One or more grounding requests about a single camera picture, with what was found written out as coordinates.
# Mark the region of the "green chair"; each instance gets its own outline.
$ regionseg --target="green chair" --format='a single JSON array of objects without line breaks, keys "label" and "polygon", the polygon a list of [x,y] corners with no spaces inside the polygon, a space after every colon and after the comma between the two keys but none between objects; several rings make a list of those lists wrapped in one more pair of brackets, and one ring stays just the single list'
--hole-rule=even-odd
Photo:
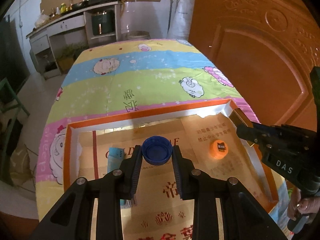
[{"label": "green chair", "polygon": [[11,122],[10,122],[9,126],[7,127],[5,135],[3,137],[3,142],[2,142],[3,149],[1,150],[1,155],[0,155],[0,180],[2,180],[3,182],[5,182],[9,185],[13,185],[13,182],[11,180],[10,173],[9,173],[10,157],[11,157],[12,153],[7,154],[7,147],[8,147],[8,143],[9,143],[10,136],[12,133],[12,129],[14,127],[15,121],[17,120],[17,116],[20,112],[20,109],[22,109],[27,114],[27,116],[29,116],[30,113],[27,111],[27,109],[24,107],[24,105],[19,100],[16,93],[13,91],[7,78],[4,78],[0,82],[0,90],[3,89],[4,87],[6,87],[7,91],[9,91],[11,93],[12,97],[17,101],[17,104],[15,104],[13,106],[9,106],[7,108],[1,107],[0,108],[1,112],[4,114],[7,111],[15,109],[15,108],[17,108],[17,111],[15,112],[14,117],[11,119]]}]

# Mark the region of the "green stripe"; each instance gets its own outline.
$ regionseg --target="green stripe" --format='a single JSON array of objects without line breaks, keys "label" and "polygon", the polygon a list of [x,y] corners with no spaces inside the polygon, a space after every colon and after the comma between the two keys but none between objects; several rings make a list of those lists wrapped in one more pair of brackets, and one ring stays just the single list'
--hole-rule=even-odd
[{"label": "green stripe", "polygon": [[[191,77],[203,87],[204,95],[192,98],[179,80]],[[134,97],[125,99],[126,90]],[[241,97],[235,88],[221,85],[202,69],[178,68],[127,71],[114,76],[101,76],[75,82],[63,88],[60,100],[56,101],[47,124],[65,117],[103,114],[125,109],[124,103],[137,102],[138,108],[166,102],[212,99],[226,96]]]}]

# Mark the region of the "white wall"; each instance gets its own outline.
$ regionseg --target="white wall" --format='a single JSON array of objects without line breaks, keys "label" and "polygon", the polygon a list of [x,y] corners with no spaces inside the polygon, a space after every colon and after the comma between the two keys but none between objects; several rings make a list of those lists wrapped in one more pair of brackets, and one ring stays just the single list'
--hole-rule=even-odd
[{"label": "white wall", "polygon": [[[176,0],[173,1],[174,13]],[[34,23],[40,15],[40,3],[41,0],[15,0],[7,12],[10,15],[10,21],[15,21],[21,51],[31,74],[36,70],[29,55],[31,46],[26,35],[35,27]],[[125,33],[144,30],[150,32],[151,38],[166,38],[169,9],[169,0],[127,2],[121,19],[121,31]]]}]

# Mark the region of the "human hand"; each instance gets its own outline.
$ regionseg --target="human hand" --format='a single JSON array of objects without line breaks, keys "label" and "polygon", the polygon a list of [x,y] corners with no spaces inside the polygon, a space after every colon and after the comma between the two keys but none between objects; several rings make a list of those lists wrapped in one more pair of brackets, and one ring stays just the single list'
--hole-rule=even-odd
[{"label": "human hand", "polygon": [[301,191],[294,187],[288,205],[287,216],[296,220],[297,212],[301,214],[317,213],[320,209],[320,197],[308,197],[301,199]]}]

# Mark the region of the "bed sheet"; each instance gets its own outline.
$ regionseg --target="bed sheet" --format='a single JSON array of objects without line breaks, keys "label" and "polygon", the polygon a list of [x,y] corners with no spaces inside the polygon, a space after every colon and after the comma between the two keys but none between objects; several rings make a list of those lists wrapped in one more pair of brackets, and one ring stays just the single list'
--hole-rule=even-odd
[{"label": "bed sheet", "polygon": [[[57,93],[40,142],[36,173],[39,219],[63,194],[68,123],[221,98],[232,98],[251,121],[259,121],[223,73],[187,41],[123,41],[84,51]],[[281,200],[271,216],[284,229],[287,189],[283,178],[276,181]]]}]

